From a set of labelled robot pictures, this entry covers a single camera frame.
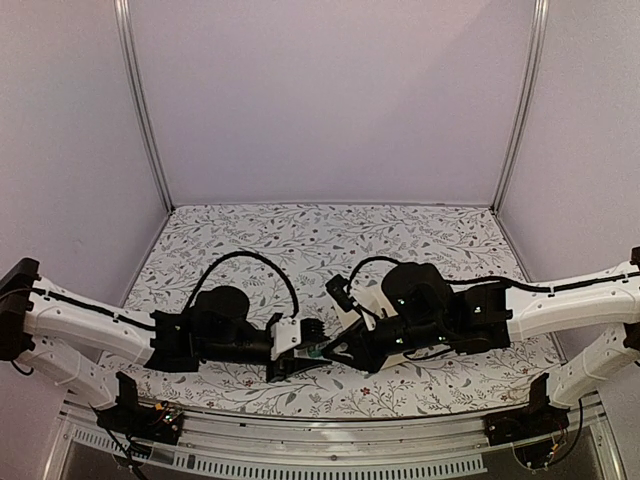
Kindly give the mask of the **green white glue stick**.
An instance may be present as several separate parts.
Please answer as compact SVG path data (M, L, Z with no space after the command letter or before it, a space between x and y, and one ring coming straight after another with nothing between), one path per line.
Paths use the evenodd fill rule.
M322 353L322 350L325 346L326 344L322 343L322 344L316 344L316 345L308 345L302 348L296 348L294 350L294 354L297 358L324 360L325 357Z

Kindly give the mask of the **cream envelope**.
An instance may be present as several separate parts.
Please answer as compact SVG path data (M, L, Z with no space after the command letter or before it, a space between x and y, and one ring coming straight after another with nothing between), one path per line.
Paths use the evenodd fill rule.
M405 353L442 342L441 333L434 322L410 325L396 313L390 302L389 304L390 312L377 323L373 331L368 331L365 327L354 357L368 361L369 373L377 373L405 361ZM364 322L357 319L354 324Z

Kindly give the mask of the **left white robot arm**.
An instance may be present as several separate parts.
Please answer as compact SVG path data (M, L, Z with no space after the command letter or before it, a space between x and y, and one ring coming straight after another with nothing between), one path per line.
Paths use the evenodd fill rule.
M32 368L111 419L128 434L148 426L135 382L107 373L78 346L148 370L192 373L207 361L262 366L268 382L320 366L302 350L327 341L324 324L297 312L264 328L248 319L249 298L233 286L196 287L179 313L126 310L74 294L23 258L1 279L1 358Z

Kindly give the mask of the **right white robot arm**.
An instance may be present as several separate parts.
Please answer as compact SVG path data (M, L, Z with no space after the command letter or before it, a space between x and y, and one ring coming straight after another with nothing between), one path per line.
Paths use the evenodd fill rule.
M502 276L445 278L430 263L396 262L376 289L351 278L326 290L358 315L323 348L325 358L368 373L393 355L445 345L472 355L556 331L594 325L605 331L573 360L536 378L517 427L537 436L586 393L639 358L639 251L603 272L541 284Z

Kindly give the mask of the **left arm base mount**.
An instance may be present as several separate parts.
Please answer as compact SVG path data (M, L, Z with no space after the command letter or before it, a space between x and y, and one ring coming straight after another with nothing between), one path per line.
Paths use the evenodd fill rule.
M139 402L133 378L122 372L118 372L115 378L118 386L115 405L97 411L97 424L128 438L177 445L184 424L183 410L167 401L153 406L143 405Z

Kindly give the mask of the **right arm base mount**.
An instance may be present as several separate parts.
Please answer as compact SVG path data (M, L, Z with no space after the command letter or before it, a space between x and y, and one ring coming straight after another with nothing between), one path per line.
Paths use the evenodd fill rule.
M484 435L490 446L503 445L559 432L569 426L568 408L551 405L547 394L549 374L544 373L530 385L524 407L487 414L483 417Z

